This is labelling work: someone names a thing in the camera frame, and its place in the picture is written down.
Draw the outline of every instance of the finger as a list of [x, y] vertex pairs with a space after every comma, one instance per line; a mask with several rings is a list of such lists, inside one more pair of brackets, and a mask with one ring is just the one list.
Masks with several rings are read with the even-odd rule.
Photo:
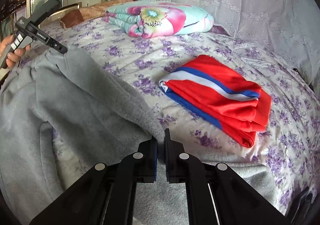
[[7, 63], [7, 65], [8, 65], [8, 68], [13, 68], [14, 66], [15, 66], [15, 62], [13, 62], [12, 60], [10, 60], [10, 59], [7, 59], [6, 60], [6, 63]]
[[4, 51], [5, 47], [13, 42], [13, 35], [7, 36], [0, 43], [0, 54]]
[[14, 53], [19, 57], [22, 57], [25, 54], [26, 50], [24, 48], [17, 48]]
[[13, 62], [18, 62], [20, 60], [20, 57], [17, 54], [9, 52], [8, 53], [8, 59], [10, 59]]

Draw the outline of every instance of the white circular marker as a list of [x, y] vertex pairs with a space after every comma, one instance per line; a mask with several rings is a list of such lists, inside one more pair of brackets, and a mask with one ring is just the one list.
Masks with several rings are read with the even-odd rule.
[[136, 152], [133, 154], [134, 159], [141, 159], [143, 157], [143, 153]]
[[103, 169], [105, 169], [105, 167], [106, 167], [106, 166], [105, 166], [103, 163], [97, 163], [94, 168], [95, 168], [97, 171], [102, 171]]
[[221, 171], [225, 171], [228, 168], [228, 166], [225, 163], [219, 163], [217, 167]]
[[183, 153], [181, 153], [181, 154], [179, 155], [179, 157], [180, 157], [180, 159], [182, 159], [182, 160], [186, 160], [186, 159], [189, 158], [189, 155], [188, 155], [187, 153], [183, 152]]

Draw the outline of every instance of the gray fleece fabric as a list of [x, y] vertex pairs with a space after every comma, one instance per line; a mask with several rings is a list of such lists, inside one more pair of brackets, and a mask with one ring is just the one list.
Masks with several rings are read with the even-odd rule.
[[[0, 189], [23, 225], [63, 193], [52, 128], [88, 166], [118, 163], [151, 135], [164, 141], [140, 94], [81, 49], [68, 46], [64, 55], [49, 49], [13, 70], [0, 91]], [[267, 167], [194, 143], [184, 146], [207, 163], [226, 162], [274, 204], [276, 188]], [[155, 184], [138, 184], [134, 216], [144, 225], [188, 224], [184, 184], [168, 184], [163, 164], [158, 163]]]

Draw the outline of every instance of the white stripe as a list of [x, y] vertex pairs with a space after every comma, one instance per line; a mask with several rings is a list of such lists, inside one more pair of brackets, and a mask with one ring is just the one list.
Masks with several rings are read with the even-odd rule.
[[202, 86], [206, 86], [206, 87], [212, 88], [213, 90], [218, 92], [221, 96], [223, 96], [225, 98], [228, 98], [228, 99], [236, 100], [236, 101], [258, 100], [257, 97], [247, 97], [247, 96], [245, 96], [243, 94], [228, 94], [220, 86], [218, 86], [217, 84], [211, 82], [210, 80], [207, 80], [206, 78], [202, 78], [202, 77], [193, 75], [193, 74], [191, 74], [189, 72], [186, 72], [184, 70], [172, 72], [172, 73], [168, 74], [167, 76], [165, 76], [164, 78], [162, 78], [159, 81], [159, 85], [163, 88], [164, 92], [167, 92], [167, 90], [169, 88], [165, 84], [165, 82], [169, 81], [169, 80], [190, 80], [190, 81], [198, 83], [198, 84], [200, 84]]
[[216, 213], [217, 223], [218, 223], [218, 225], [220, 225], [219, 216], [218, 216], [218, 212], [217, 212], [217, 207], [216, 207], [216, 204], [215, 204], [214, 199], [213, 199], [213, 195], [212, 195], [212, 191], [211, 191], [211, 188], [210, 188], [210, 184], [208, 184], [208, 187], [209, 187], [209, 191], [210, 191], [211, 200], [212, 200], [212, 203], [213, 203], [214, 212]]

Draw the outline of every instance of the mattress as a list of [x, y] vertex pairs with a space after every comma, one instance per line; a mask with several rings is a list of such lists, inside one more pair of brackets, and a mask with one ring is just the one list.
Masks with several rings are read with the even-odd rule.
[[[267, 47], [214, 33], [132, 38], [104, 18], [66, 30], [52, 23], [44, 31], [62, 43], [85, 49], [103, 70], [140, 92], [174, 140], [236, 153], [270, 167], [277, 186], [275, 207], [281, 213], [286, 213], [292, 198], [306, 186], [316, 193], [320, 174], [320, 102], [299, 74]], [[45, 45], [34, 43], [21, 64], [46, 49]], [[200, 54], [214, 57], [271, 95], [267, 130], [257, 133], [252, 148], [240, 146], [160, 90], [159, 79]], [[56, 132], [53, 148], [59, 177], [68, 188], [91, 166], [81, 162]]]

